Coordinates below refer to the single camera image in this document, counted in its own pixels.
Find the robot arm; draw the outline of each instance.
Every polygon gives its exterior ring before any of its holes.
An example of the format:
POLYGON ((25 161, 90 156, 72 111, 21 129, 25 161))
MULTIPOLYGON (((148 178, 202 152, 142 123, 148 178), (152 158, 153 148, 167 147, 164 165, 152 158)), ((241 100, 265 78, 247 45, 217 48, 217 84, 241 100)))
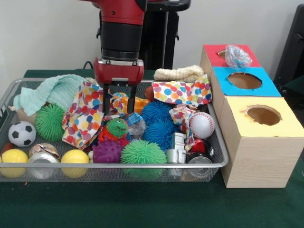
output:
POLYGON ((94 62, 95 78, 104 86, 103 112, 110 109, 109 85, 130 86, 128 113, 134 111, 137 85, 144 74, 139 60, 144 14, 151 11, 182 11, 190 0, 85 0, 102 11, 102 54, 94 62))

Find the beige fluffy toy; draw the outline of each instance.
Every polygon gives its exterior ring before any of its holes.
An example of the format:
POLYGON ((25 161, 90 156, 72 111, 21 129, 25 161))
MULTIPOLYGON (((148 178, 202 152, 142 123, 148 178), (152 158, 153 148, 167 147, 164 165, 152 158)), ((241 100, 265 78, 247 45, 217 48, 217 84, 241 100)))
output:
POLYGON ((155 80, 170 80, 182 82, 195 82, 204 75, 204 71, 200 66, 193 65, 177 70, 158 69, 155 71, 155 80))

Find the white wall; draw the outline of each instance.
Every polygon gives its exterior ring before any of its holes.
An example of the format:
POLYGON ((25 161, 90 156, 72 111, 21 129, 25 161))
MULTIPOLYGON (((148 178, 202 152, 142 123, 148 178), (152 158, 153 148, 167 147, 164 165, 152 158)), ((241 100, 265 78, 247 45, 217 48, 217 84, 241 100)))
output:
MULTIPOLYGON (((301 0, 192 0, 180 13, 174 67, 200 62, 203 43, 249 44, 274 77, 301 0)), ((0 1, 0 95, 27 69, 75 69, 100 54, 98 9, 76 0, 0 1)))

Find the yellow paper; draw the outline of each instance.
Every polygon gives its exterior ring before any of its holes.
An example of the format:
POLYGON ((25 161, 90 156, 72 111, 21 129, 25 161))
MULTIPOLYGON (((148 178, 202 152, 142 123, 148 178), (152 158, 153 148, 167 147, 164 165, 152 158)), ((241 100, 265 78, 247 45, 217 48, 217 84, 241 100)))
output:
POLYGON ((243 137, 304 137, 302 125, 282 97, 229 96, 227 101, 243 137), (255 122, 246 114, 246 110, 254 105, 275 109, 280 114, 281 120, 272 126, 255 122))

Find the table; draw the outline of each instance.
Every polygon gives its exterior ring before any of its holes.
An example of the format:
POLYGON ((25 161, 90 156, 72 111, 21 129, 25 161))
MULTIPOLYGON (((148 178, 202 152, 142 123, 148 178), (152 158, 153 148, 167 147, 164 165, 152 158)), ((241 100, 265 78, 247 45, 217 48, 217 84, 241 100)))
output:
MULTIPOLYGON (((25 77, 93 76, 92 70, 29 70, 25 77)), ((153 72, 147 71, 145 79, 153 72)), ((285 189, 210 183, 1 183, 0 227, 303 227, 304 163, 285 189)))

